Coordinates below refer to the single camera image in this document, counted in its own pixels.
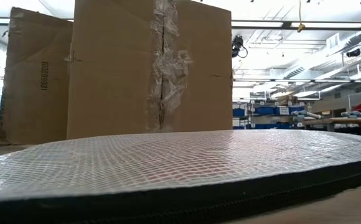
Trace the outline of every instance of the black fabric edge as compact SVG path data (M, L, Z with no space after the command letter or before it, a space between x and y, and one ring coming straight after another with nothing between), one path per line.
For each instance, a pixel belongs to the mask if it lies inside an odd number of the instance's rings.
M361 162L353 162L200 187L0 202L0 223L217 223L359 186Z

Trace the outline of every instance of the cardboard box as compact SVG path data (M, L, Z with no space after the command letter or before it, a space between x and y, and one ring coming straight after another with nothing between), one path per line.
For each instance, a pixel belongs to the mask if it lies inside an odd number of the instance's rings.
M72 22L12 8L0 144L66 139Z
M230 12L158 2L75 2L69 139L232 128Z

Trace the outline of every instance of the white mesh fabric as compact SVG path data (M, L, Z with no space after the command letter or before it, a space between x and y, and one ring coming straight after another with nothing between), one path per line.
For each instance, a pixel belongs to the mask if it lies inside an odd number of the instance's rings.
M361 136L300 130L102 136L0 156L0 200L193 187L361 161Z

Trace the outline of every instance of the cable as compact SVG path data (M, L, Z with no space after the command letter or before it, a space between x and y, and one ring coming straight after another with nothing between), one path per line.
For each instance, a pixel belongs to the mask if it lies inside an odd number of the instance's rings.
M245 54L244 57L242 57L242 56L240 56L240 52L239 52L238 56L241 57L241 58L247 58L247 56L248 56L248 51L247 51L247 49L246 49L243 45L242 45L242 47L244 48L246 54Z
M299 0L299 26L297 32L301 32L305 29L305 25L302 24L302 16L301 16L301 0Z

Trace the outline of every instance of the foam pad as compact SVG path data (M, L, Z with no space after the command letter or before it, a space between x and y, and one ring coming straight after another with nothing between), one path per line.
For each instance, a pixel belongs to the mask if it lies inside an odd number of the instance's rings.
M0 222L218 222L361 185L361 136L130 134L0 156Z

